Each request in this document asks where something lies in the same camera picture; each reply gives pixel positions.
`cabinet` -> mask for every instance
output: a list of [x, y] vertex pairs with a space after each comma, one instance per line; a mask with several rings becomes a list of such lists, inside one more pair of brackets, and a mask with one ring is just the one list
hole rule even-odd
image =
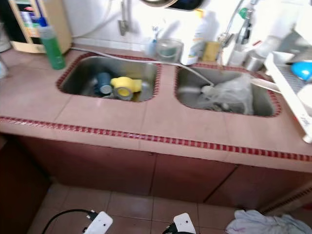
[[0, 233], [26, 233], [49, 186], [29, 155], [7, 142], [0, 149]]
[[25, 136], [18, 138], [60, 183], [138, 195], [149, 193], [155, 164], [153, 154]]
[[260, 208], [311, 180], [309, 173], [240, 165], [206, 203]]
[[152, 195], [203, 202], [235, 164], [157, 154]]

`double sink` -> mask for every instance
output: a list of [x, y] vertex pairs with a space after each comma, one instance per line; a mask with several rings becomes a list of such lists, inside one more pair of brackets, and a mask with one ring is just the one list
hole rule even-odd
[[[69, 68], [66, 72], [65, 79], [59, 84], [59, 89], [64, 93], [100, 98], [94, 93], [94, 85], [97, 82], [96, 74], [108, 72], [114, 78], [126, 76], [132, 79], [142, 80], [141, 92], [134, 93], [131, 101], [147, 101], [156, 94], [155, 89], [160, 77], [160, 69], [158, 69], [160, 65], [100, 56], [78, 58], [74, 63], [75, 66]], [[242, 72], [228, 70], [222, 70], [221, 72], [218, 69], [196, 67], [196, 65], [192, 68], [214, 84], [229, 81], [243, 74]], [[176, 98], [181, 104], [187, 107], [202, 109], [198, 105], [198, 98], [201, 95], [201, 88], [207, 85], [207, 83], [186, 69], [177, 69], [175, 80]], [[268, 91], [252, 84], [252, 93], [254, 115], [262, 117], [274, 116], [276, 107]]]

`white hose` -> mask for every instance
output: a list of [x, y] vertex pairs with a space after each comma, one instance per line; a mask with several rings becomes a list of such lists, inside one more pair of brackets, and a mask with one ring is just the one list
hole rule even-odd
[[98, 23], [93, 27], [91, 28], [89, 31], [85, 32], [85, 33], [81, 33], [81, 34], [78, 34], [78, 35], [72, 35], [72, 38], [81, 38], [89, 33], [92, 33], [94, 32], [95, 30], [99, 29], [100, 27], [102, 27], [104, 25], [104, 23], [106, 22], [107, 20], [107, 17], [111, 11], [111, 8], [112, 8], [112, 1], [113, 0], [109, 0], [108, 2], [108, 5], [107, 5], [107, 9], [106, 11], [104, 12], [103, 14], [103, 18], [101, 20], [98, 21]]
[[182, 67], [190, 72], [192, 72], [194, 75], [198, 76], [199, 78], [201, 78], [202, 80], [204, 80], [205, 82], [207, 82], [210, 86], [214, 86], [214, 84], [208, 80], [207, 78], [205, 78], [202, 74], [198, 73], [197, 71], [195, 71], [194, 69], [184, 66], [183, 64], [180, 63], [169, 63], [169, 62], [162, 62], [162, 61], [148, 61], [148, 60], [134, 60], [134, 59], [128, 59], [128, 58], [119, 58], [113, 55], [109, 55], [109, 54], [105, 54], [105, 53], [101, 53], [95, 50], [89, 50], [89, 49], [82, 49], [82, 48], [77, 48], [77, 47], [71, 47], [72, 50], [79, 50], [79, 51], [84, 51], [84, 52], [90, 52], [90, 53], [94, 53], [97, 55], [101, 55], [101, 56], [105, 56], [108, 58], [112, 58], [112, 59], [118, 59], [121, 61], [127, 61], [127, 62], [140, 62], [140, 63], [154, 63], [154, 64], [167, 64], [167, 65], [173, 65], [173, 66], [177, 66], [177, 67]]

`cloth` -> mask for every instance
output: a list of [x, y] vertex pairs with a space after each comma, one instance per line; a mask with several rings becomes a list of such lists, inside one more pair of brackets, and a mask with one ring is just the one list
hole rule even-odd
[[258, 211], [235, 211], [235, 219], [227, 226], [228, 234], [312, 234], [304, 222], [288, 214], [264, 216]]

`blue cup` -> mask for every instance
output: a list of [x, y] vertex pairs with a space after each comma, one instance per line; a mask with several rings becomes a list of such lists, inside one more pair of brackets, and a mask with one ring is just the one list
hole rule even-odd
[[312, 77], [312, 62], [295, 62], [291, 65], [291, 71], [300, 79], [309, 81]]
[[112, 87], [111, 87], [111, 75], [107, 72], [102, 72], [96, 75], [97, 79], [97, 88], [100, 93], [102, 94], [110, 94], [112, 92]]

